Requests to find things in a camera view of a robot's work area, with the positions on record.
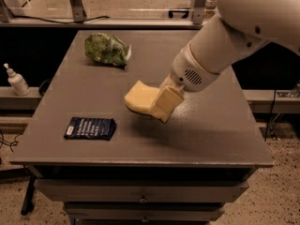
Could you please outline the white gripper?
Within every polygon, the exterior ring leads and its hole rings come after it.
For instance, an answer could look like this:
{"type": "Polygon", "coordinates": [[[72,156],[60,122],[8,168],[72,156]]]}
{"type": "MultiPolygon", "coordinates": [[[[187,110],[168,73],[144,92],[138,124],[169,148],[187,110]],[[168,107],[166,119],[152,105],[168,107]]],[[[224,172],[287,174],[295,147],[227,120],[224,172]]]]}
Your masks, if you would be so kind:
{"type": "Polygon", "coordinates": [[[190,44],[174,58],[170,75],[160,85],[149,109],[150,114],[163,123],[185,100],[183,88],[187,92],[200,92],[218,78],[218,74],[207,71],[196,60],[190,44]]]}

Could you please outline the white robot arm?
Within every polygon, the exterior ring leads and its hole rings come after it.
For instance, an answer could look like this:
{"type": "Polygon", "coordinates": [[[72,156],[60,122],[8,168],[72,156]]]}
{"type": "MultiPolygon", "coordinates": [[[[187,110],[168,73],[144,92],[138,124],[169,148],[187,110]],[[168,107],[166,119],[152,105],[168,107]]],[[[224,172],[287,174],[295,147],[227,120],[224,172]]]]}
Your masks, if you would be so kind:
{"type": "Polygon", "coordinates": [[[185,92],[202,91],[270,42],[300,52],[300,0],[217,0],[216,14],[174,58],[150,114],[168,121],[185,92]]]}

